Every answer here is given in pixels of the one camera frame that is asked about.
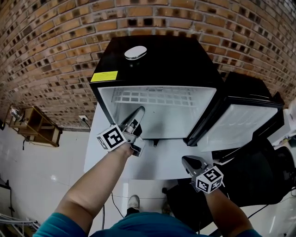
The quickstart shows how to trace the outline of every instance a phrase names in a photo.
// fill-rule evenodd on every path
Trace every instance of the brick wall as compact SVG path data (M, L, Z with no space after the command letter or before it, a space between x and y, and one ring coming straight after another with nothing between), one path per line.
M291 0L1 0L0 119L10 101L37 105L61 127L90 123L88 85L112 37L196 38L222 77L258 77L288 104L296 95Z

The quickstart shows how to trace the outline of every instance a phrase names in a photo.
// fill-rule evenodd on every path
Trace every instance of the white shoe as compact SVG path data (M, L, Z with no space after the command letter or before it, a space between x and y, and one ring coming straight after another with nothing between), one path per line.
M129 208L134 208L136 210L139 210L140 209L140 199L139 199L138 195L132 195L129 198L129 201L128 201L128 209Z

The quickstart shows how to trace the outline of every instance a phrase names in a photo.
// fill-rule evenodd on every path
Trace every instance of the electrical outlet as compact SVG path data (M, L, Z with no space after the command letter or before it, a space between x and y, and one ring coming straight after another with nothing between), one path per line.
M88 120L87 116L86 115L79 115L79 118L82 120L82 119L85 119L85 120Z

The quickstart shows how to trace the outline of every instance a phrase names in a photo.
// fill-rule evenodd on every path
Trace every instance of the sneaker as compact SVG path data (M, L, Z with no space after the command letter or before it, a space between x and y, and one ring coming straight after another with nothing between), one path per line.
M139 199L138 195L132 195L129 198L129 201L128 201L128 209L129 208L134 208L136 210L139 210L140 209L140 199Z
M165 201L163 203L161 210L162 210L162 214L166 214L166 215L170 215L171 216L172 211L171 211L171 208L170 208L170 206L169 206L169 204L168 204L167 201Z

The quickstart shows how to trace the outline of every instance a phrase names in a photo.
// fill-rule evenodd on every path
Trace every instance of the floor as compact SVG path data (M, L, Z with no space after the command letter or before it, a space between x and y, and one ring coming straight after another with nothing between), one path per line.
M84 159L89 133L63 132L59 148L37 146L25 142L12 129L0 131L0 175L9 179L12 204L17 215L42 223L54 211L63 195L83 175ZM176 181L119 180L113 190L114 202L125 215L128 197L140 197L142 211L160 212L164 202L163 187L172 187ZM263 206L244 207L247 216ZM110 197L105 204L105 229L119 221L121 216ZM296 219L296 199L289 193L282 202L271 205L250 218L262 236L283 237L292 232ZM91 234L101 229L102 213L92 226ZM202 234L216 229L214 223Z

